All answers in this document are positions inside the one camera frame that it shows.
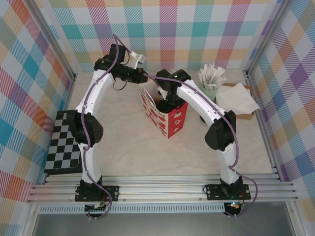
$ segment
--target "gray floor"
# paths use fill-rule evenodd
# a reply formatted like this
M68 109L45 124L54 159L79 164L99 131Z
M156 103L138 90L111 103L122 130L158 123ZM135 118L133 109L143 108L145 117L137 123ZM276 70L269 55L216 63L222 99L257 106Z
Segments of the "gray floor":
M33 236L292 236L285 203L256 203L245 215L218 213L40 215Z

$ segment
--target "plaid fabric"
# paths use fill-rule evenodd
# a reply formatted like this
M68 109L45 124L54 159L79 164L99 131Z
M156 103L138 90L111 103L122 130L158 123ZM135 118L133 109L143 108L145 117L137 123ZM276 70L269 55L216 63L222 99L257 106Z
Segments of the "plaid fabric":
M49 2L81 69L93 71L94 62L108 53L113 33L147 56L146 70L199 69L210 62L240 68L260 34L257 27L269 0Z
M47 24L49 25L49 28L50 28L51 32L53 33L55 39L57 40L58 44L60 45L60 48L63 51L65 57L67 58L67 60L68 60L68 62L70 64L72 70L75 71L75 72L78 72L77 71L78 69L75 67L75 65L74 65L74 63L72 61L72 58L70 57L69 52L66 50L66 47L64 46L64 43L61 40L61 38L60 38L60 36L59 36L55 26L53 25L53 23L51 22L50 18L48 17L47 11L46 11L46 9L44 9L44 6L42 5L41 0L35 0L35 2L38 5L38 7L39 7L42 15L44 16Z
M14 236L71 80L22 0L0 3L0 235Z
M315 231L315 3L296 0L253 84L285 180L296 183L306 228Z
M269 27L271 26L271 23L272 23L274 17L276 16L282 1L283 0L277 0L277 3L275 4L275 6L273 8L273 10L272 10L272 12L271 12L271 14L270 14L270 16L269 16L269 18L267 20L267 23L266 23L263 31L261 32L261 34L260 34L260 36L259 36L259 38L258 38L258 40L257 40L257 42L255 44L255 47L254 47L254 49L253 49L253 51L251 53L251 56L250 56L246 66L245 66L245 70L248 70L248 68L249 68L249 66L250 66L250 64L252 62L252 59L255 57L258 48L261 46L261 43L263 42L263 40L265 38L265 35L268 32Z

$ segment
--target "chessboard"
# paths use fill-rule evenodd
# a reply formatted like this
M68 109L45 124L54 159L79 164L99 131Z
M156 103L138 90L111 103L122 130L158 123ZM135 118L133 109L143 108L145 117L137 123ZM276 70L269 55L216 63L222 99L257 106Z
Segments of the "chessboard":
M66 114L67 111L57 112L44 170L50 175L82 172L80 149L69 131Z

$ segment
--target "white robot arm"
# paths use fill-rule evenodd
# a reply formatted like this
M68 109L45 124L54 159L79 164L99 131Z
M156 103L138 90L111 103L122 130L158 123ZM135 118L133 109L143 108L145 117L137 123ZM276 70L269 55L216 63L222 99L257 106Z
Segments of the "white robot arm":
M185 81L185 83L199 90L193 80ZM210 107L203 98L201 98L197 93L191 91L191 89L185 85L178 87L176 94L180 98L188 102L201 115L208 127L211 127L214 124L215 120L219 120L221 118L217 111L221 114L224 114L225 112L222 108L218 107L213 101L206 97L208 101L211 102L212 105L217 109L217 111L213 110L213 108ZM232 184L236 182L239 176L234 171L229 169L229 166L233 165L233 163L235 162L234 142L230 143L224 149L224 151L217 150L217 153L220 162L221 179L227 184Z
M97 111L107 89L112 86L116 78L139 84L146 82L147 77L151 77L148 76L142 68L136 68L134 64L143 62L144 56L135 55L135 53L132 52L133 54L131 54L131 56L133 57L135 55L136 62L130 63L129 65L131 67L129 67L120 64L124 60L125 54L122 54L119 50L118 62L112 67L110 73L107 73L100 79L106 70L112 66L113 57L116 55L114 51L115 44L111 46L109 55L106 55L95 63L95 72L93 73L93 78L87 93L76 110L68 111L67 113L69 129L79 145L82 158L85 157L83 162L86 163L83 165L82 179L78 187L80 191L76 192L76 201L93 202L99 201L99 199L104 197L104 193L99 189L102 186L101 173L94 156L94 150L103 135L103 127L97 121ZM227 199L232 199L234 196L239 195L239 189L244 185L242 178L235 173L236 167L234 167L233 170L230 168L230 166L235 163L234 137L231 135L231 129L226 125L226 120L229 120L235 130L235 114L232 111L227 113L209 98L205 100L205 98L201 97L201 91L184 70L176 71L173 74L162 70L157 73L157 76L163 76L173 80L176 79L182 82L182 84L180 84L176 81L156 80L160 93L169 104L176 107L178 104L182 104L186 101L203 117L209 127L205 141L210 148L217 150L219 155L221 170L220 193L223 193L225 195L224 197ZM224 114L223 116L226 118L224 119L225 121L218 112ZM87 129L89 138L86 136L83 126Z

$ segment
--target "aluminum rail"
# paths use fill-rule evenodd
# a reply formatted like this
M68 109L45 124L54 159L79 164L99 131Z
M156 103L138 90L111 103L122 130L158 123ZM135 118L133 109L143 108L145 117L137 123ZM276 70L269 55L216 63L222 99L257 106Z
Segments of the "aluminum rail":
M291 182L281 182L275 166L272 174L248 175L258 184L258 202L296 201L298 199ZM209 176L138 176L103 177L104 185L118 185L119 200L116 204L155 203L224 203L208 201L203 193L206 184L218 184L219 175ZM74 201L74 187L81 179L80 174L48 176L44 184L34 185L29 197L30 204L78 204ZM254 184L248 184L252 196Z

